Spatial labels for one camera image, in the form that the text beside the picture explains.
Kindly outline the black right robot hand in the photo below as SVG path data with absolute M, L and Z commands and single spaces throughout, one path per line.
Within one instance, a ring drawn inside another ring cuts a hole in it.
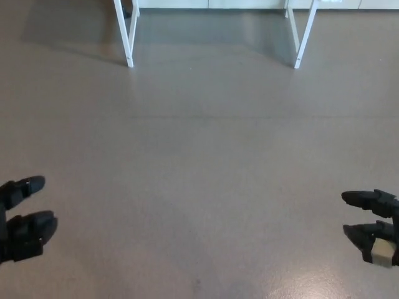
M 372 211 L 392 223 L 376 221 L 370 224 L 344 225 L 346 237 L 362 253 L 364 262 L 385 268 L 398 266 L 398 199 L 395 195 L 373 191 L 345 191 L 341 194 L 346 204 Z

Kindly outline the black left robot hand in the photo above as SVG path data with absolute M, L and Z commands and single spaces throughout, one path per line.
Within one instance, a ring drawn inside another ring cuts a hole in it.
M 8 181 L 1 186 L 1 263 L 40 256 L 57 230 L 53 211 L 37 211 L 7 219 L 6 212 L 43 189 L 44 176 Z

